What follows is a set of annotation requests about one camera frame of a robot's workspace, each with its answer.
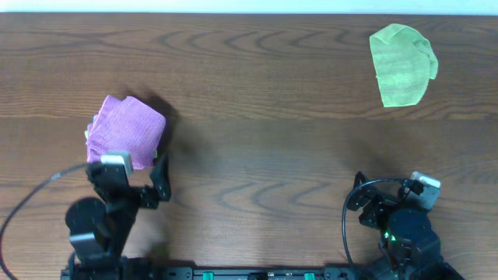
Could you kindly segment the purple microfiber cloth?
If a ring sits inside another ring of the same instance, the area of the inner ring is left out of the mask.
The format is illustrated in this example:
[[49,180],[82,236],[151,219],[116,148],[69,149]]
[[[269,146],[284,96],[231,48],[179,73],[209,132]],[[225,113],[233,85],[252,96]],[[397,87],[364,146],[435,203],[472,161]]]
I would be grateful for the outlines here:
[[110,150],[129,151],[136,170],[153,166],[166,118],[142,101],[127,96],[123,100],[109,95],[86,140],[87,161],[100,160]]

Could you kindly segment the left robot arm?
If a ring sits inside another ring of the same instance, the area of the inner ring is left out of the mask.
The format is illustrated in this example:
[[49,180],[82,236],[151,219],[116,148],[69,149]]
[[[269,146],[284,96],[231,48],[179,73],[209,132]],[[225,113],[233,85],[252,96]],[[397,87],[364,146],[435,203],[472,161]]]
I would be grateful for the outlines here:
[[153,185],[132,187],[123,163],[91,163],[86,168],[98,198],[82,198],[65,215],[74,253],[62,279],[160,279],[148,259],[122,255],[141,208],[156,209],[169,201],[169,158],[161,156],[149,175]]

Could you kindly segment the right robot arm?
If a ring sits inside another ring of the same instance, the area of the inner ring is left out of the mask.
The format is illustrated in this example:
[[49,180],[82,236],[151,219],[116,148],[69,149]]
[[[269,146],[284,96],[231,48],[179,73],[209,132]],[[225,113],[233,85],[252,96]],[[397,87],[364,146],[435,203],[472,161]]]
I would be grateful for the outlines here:
[[[441,182],[413,172],[405,179],[369,180],[358,172],[342,206],[342,242],[357,279],[462,279],[445,260],[441,241],[428,214],[440,195]],[[380,233],[383,257],[365,267],[352,260],[346,231],[347,211],[358,211],[359,223]]]

